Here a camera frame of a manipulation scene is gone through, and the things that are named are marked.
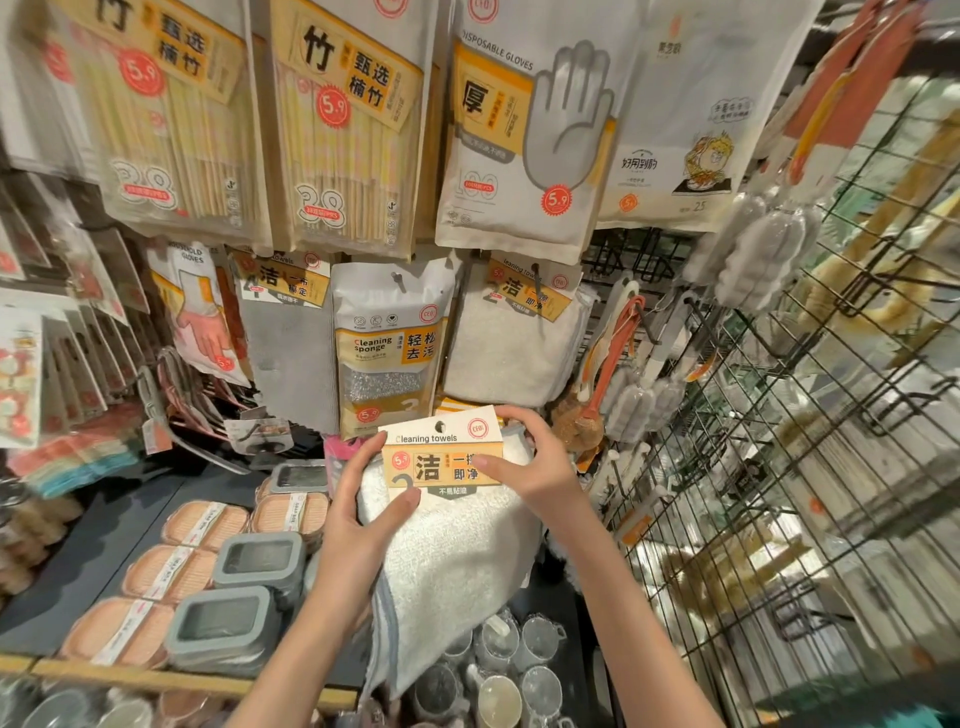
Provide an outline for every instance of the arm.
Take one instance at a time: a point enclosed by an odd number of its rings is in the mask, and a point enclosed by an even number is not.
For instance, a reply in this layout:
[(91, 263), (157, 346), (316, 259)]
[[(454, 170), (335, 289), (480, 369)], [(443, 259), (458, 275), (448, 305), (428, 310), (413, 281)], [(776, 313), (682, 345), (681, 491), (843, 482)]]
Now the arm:
[(475, 456), (473, 464), (513, 488), (569, 553), (627, 724), (721, 728), (723, 722), (593, 513), (563, 443), (535, 412), (500, 406), (497, 414), (526, 425), (537, 444), (537, 455), (527, 466), (482, 455)]
[(420, 489), (411, 488), (370, 525), (364, 527), (357, 522), (356, 495), (363, 470), (385, 440), (385, 433), (371, 437), (344, 467), (326, 517), (313, 591), (253, 688), (233, 712), (228, 728), (301, 726), (310, 722), (337, 653), (370, 603), (387, 546), (420, 504)]

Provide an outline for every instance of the bamboo chopsticks package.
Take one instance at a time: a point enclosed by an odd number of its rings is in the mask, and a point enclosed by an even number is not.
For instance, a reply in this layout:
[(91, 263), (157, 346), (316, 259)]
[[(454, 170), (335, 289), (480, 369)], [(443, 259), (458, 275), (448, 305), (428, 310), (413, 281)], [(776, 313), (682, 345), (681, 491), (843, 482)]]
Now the bamboo chopsticks package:
[(107, 212), (183, 242), (260, 234), (240, 0), (60, 0)]
[(409, 259), (436, 17), (436, 0), (271, 0), (295, 250)]
[(716, 231), (822, 4), (657, 6), (598, 227)]
[(580, 259), (647, 5), (457, 0), (438, 245)]

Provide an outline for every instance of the disposable gloves package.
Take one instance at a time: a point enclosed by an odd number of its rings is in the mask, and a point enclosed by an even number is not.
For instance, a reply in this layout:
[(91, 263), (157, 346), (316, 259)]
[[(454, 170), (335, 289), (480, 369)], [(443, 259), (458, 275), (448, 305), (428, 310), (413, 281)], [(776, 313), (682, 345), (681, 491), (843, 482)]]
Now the disposable gloves package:
[(450, 345), (444, 393), (462, 400), (542, 407), (560, 395), (599, 298), (581, 284), (556, 321), (512, 303), (474, 263)]
[(458, 0), (437, 244), (580, 258), (634, 74), (638, 0)]
[(657, 5), (597, 227), (718, 231), (821, 5)]
[(409, 258), (436, 0), (271, 0), (295, 250)]

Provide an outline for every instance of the wire grid rack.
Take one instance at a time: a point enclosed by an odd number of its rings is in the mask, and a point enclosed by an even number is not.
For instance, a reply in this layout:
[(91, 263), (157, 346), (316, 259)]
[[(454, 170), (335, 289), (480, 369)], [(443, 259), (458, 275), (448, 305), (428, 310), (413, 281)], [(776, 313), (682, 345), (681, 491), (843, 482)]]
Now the wire grid rack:
[[(895, 84), (776, 309), (718, 324), (710, 303), (691, 310), (688, 341), (714, 327), (718, 363), (609, 502), (617, 535), (651, 509), (625, 556), (730, 725), (841, 724), (866, 695), (854, 713), (869, 722), (918, 685), (957, 708), (945, 675), (960, 659), (960, 266), (945, 251), (960, 178), (925, 144), (960, 131), (960, 115), (950, 81)], [(905, 188), (908, 170), (926, 185)], [(652, 308), (693, 242), (599, 231), (585, 279), (603, 297), (634, 277)]]

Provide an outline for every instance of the plastic bag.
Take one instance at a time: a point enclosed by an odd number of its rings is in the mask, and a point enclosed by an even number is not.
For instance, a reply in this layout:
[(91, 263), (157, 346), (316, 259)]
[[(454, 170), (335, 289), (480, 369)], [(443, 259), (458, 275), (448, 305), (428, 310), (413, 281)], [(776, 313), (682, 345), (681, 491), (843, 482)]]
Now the plastic bag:
[(184, 242), (258, 234), (243, 4), (54, 5), (107, 212)]
[(458, 0), (456, 136), (438, 245), (577, 262), (593, 230), (645, 5)]
[(340, 381), (340, 435), (430, 415), (454, 261), (333, 266)]
[(821, 5), (657, 6), (597, 227), (718, 231)]
[(436, 0), (271, 0), (294, 249), (409, 258)]

